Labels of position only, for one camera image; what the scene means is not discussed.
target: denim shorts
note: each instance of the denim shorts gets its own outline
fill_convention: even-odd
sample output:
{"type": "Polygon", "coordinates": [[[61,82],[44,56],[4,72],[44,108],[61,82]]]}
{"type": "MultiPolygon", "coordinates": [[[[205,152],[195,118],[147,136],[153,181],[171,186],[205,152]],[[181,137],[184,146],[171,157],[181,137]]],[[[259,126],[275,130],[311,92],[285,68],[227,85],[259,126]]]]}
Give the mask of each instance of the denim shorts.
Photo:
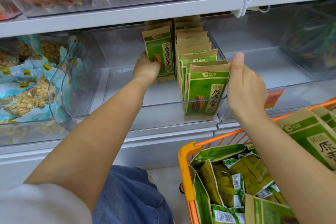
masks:
{"type": "Polygon", "coordinates": [[[173,215],[144,169],[113,165],[92,214],[92,223],[173,224],[173,215]]]}

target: shopping cart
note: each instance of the shopping cart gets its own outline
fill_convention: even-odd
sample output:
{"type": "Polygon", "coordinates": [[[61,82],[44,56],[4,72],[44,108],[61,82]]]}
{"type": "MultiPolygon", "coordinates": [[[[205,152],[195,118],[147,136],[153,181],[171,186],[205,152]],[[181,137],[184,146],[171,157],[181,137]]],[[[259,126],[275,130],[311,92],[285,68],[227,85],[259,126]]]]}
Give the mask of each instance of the shopping cart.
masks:
{"type": "MultiPolygon", "coordinates": [[[[336,104],[336,98],[333,98],[332,100],[328,102],[309,107],[309,109],[313,110],[319,106],[327,107],[327,106],[331,106],[335,104],[336,104]]],[[[283,116],[273,118],[273,120],[277,121],[288,115],[290,115],[290,113],[283,115],[283,116]]],[[[199,220],[198,220],[196,206],[195,206],[195,193],[194,193],[194,188],[193,188],[193,184],[191,181],[191,175],[190,175],[189,168],[188,168],[188,162],[193,158],[195,154],[199,153],[203,147],[207,149],[211,146],[212,143],[216,141],[220,141],[220,142],[214,146],[220,146],[223,143],[223,141],[229,137],[231,138],[229,139],[229,142],[227,143],[227,145],[230,145],[236,138],[239,138],[239,139],[238,140],[236,139],[234,143],[241,143],[241,142],[243,144],[250,143],[250,139],[247,137],[247,135],[244,133],[244,130],[241,128],[241,129],[226,133],[224,135],[220,135],[220,136],[211,138],[209,140],[205,140],[200,143],[196,143],[196,142],[189,143],[183,146],[179,150],[178,161],[180,163],[180,169],[181,169],[181,174],[182,174],[182,184],[180,185],[180,191],[185,194],[185,199],[187,201],[187,208],[188,208],[189,219],[190,219],[191,224],[199,224],[199,220]]]]}

